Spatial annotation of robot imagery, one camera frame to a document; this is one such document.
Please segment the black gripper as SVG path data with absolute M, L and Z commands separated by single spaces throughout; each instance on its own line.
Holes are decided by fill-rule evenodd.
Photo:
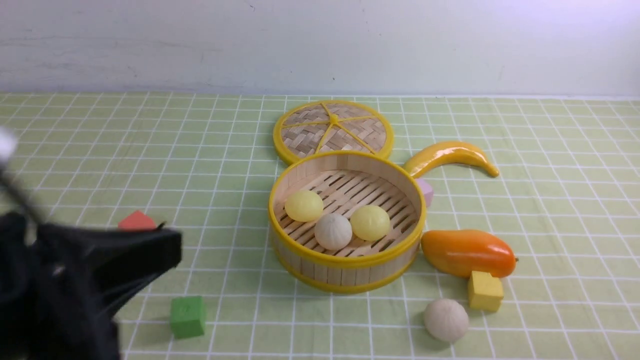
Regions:
M 44 223 L 26 244 L 27 232 L 25 215 L 1 216 L 1 358 L 121 359 L 115 315 L 178 266 L 181 232 Z

